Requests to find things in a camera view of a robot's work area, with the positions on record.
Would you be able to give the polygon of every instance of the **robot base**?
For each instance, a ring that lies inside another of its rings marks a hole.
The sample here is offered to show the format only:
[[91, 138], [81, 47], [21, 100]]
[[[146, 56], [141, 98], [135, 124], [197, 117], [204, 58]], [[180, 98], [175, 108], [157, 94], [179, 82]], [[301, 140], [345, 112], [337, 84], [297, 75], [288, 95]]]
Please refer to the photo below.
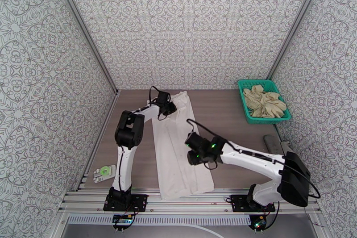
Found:
[[104, 203], [106, 212], [144, 212], [148, 195], [132, 195], [131, 188], [127, 192], [120, 192], [110, 188]]
[[230, 195], [230, 203], [232, 204], [232, 210], [235, 213], [259, 213], [259, 212], [275, 212], [274, 204], [267, 206], [261, 206], [258, 203], [249, 203], [247, 201], [247, 195]]

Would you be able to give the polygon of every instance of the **gray object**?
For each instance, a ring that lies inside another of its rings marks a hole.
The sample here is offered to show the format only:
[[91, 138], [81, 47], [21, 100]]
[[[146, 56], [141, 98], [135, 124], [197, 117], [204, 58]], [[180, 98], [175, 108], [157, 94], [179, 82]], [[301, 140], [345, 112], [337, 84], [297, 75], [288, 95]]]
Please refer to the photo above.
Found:
[[269, 153], [284, 155], [282, 146], [280, 145], [279, 140], [275, 136], [267, 134], [264, 135], [263, 139]]
[[282, 150], [284, 151], [284, 154], [286, 154], [288, 151], [289, 152], [294, 152], [291, 148], [290, 148], [290, 142], [289, 141], [284, 141], [280, 143], [282, 145]]

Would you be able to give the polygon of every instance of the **floor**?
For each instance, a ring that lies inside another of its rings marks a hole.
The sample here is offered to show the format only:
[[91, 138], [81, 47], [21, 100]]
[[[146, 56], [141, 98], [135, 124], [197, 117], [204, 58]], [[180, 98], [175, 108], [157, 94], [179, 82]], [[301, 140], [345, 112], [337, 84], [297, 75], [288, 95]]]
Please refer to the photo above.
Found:
[[[273, 219], [269, 216], [268, 224]], [[209, 230], [220, 234], [224, 238], [316, 238], [312, 224], [305, 214], [279, 215], [274, 225], [262, 234], [255, 234], [248, 226], [205, 226]], [[217, 237], [207, 231], [184, 226], [131, 226], [124, 233], [115, 233], [112, 226], [102, 225], [68, 225], [63, 238], [214, 238]]]
[[[171, 95], [179, 91], [169, 90]], [[195, 119], [213, 132], [241, 146], [267, 152], [263, 136], [277, 137], [273, 125], [248, 124], [237, 90], [189, 90]], [[105, 165], [116, 164], [117, 149], [114, 133], [121, 113], [146, 105], [148, 90], [123, 90], [110, 118], [102, 142], [88, 173], [85, 188], [109, 188], [113, 179], [95, 184], [93, 171]], [[202, 129], [203, 137], [212, 137]], [[226, 164], [219, 164], [211, 171], [215, 188], [249, 188], [251, 184], [261, 184], [269, 179], [256, 172]], [[144, 136], [139, 145], [132, 170], [133, 188], [158, 188], [155, 148], [152, 123], [145, 123]]]

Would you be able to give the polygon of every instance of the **white cloth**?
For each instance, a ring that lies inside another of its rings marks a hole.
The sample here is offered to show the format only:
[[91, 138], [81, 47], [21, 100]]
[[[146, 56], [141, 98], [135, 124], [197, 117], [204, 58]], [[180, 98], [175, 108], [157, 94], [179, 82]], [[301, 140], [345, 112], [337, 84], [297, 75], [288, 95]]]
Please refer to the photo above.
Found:
[[158, 181], [163, 200], [214, 190], [211, 172], [203, 164], [192, 166], [187, 160], [190, 148], [185, 145], [185, 140], [192, 127], [186, 119], [195, 119], [190, 98], [185, 91], [172, 96], [171, 100], [177, 111], [162, 121], [152, 119]]

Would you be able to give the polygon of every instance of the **patterned wallpaper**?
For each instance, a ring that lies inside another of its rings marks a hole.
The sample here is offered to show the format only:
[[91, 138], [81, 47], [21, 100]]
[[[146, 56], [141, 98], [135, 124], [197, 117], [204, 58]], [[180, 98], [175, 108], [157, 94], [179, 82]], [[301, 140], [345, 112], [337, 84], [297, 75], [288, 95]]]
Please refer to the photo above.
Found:
[[47, 237], [113, 91], [63, 0], [0, 0], [0, 237]]
[[265, 78], [302, 0], [76, 0], [119, 89]]
[[315, 0], [273, 80], [333, 237], [357, 237], [357, 0]]

